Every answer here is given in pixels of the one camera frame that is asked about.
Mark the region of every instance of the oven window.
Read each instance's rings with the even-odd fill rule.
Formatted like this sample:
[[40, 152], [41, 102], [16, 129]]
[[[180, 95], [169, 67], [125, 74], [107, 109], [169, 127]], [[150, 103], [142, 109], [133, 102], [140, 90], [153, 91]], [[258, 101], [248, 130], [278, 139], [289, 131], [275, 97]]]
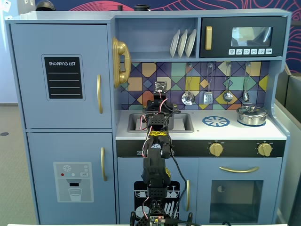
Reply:
[[231, 46], [270, 46], [272, 27], [233, 27]]
[[257, 223], [262, 180], [213, 180], [210, 223]]

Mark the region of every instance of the gold microwave handle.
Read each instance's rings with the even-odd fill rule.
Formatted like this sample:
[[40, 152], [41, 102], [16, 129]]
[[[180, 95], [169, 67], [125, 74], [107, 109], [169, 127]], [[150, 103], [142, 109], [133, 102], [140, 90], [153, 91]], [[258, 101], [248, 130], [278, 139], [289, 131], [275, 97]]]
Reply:
[[103, 174], [103, 180], [107, 181], [107, 176], [105, 175], [105, 169], [104, 169], [104, 147], [102, 147], [102, 156], [101, 156], [101, 165], [102, 165], [102, 174]]
[[186, 207], [186, 211], [189, 211], [189, 207], [190, 207], [190, 181], [187, 180], [187, 207]]
[[[120, 70], [120, 55], [124, 55], [125, 71]], [[113, 64], [114, 64], [114, 87], [117, 88], [121, 83], [125, 83], [131, 73], [132, 60], [127, 45], [113, 38]]]
[[212, 47], [212, 27], [207, 26], [206, 27], [206, 44], [205, 44], [205, 49], [206, 50], [211, 50]]
[[230, 169], [228, 167], [221, 166], [220, 169], [224, 170], [224, 171], [227, 171], [227, 172], [230, 172], [230, 173], [252, 173], [254, 171], [259, 170], [259, 167], [256, 166], [256, 167], [253, 167], [253, 168], [250, 168], [250, 169], [247, 169], [247, 170], [235, 170], [235, 169]]
[[98, 100], [98, 108], [99, 108], [100, 114], [103, 113], [102, 96], [101, 96], [101, 90], [100, 90], [101, 82], [102, 82], [102, 78], [101, 78], [101, 75], [99, 74], [97, 76], [97, 100]]

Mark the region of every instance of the colorful tile backsplash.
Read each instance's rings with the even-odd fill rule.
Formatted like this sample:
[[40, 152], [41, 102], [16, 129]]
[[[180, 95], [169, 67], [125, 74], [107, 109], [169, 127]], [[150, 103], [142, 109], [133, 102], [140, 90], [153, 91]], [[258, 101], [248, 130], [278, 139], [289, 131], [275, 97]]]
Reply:
[[[243, 103], [245, 62], [231, 62], [231, 79], [229, 90], [233, 100], [229, 103], [222, 98], [226, 89], [226, 62], [213, 62], [213, 76], [210, 91], [213, 104], [203, 104], [204, 93], [208, 89], [207, 63], [132, 63], [132, 70], [127, 83], [122, 84], [121, 104], [123, 110], [141, 110], [146, 102], [153, 99], [155, 81], [167, 82], [167, 98], [177, 104], [180, 110], [235, 110]], [[262, 107], [268, 83], [269, 62], [251, 62], [251, 71], [247, 83], [249, 103]], [[195, 103], [186, 106], [181, 98], [190, 82], [190, 91], [195, 95]]]

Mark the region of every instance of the ice dispenser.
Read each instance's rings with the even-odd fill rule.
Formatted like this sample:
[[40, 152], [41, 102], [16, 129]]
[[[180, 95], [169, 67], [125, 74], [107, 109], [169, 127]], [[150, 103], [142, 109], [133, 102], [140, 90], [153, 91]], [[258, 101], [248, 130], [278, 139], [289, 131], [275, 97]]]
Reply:
[[54, 162], [58, 202], [94, 202], [90, 162]]

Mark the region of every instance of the yellow label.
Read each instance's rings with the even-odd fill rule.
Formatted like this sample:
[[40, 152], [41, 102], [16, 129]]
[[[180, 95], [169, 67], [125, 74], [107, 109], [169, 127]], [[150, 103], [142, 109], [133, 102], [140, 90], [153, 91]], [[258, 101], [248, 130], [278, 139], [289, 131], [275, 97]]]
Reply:
[[167, 136], [167, 134], [164, 131], [151, 131], [151, 136]]
[[169, 176], [169, 178], [171, 178], [171, 174], [170, 174], [170, 171], [167, 167], [165, 167], [165, 172], [167, 173], [167, 175]]

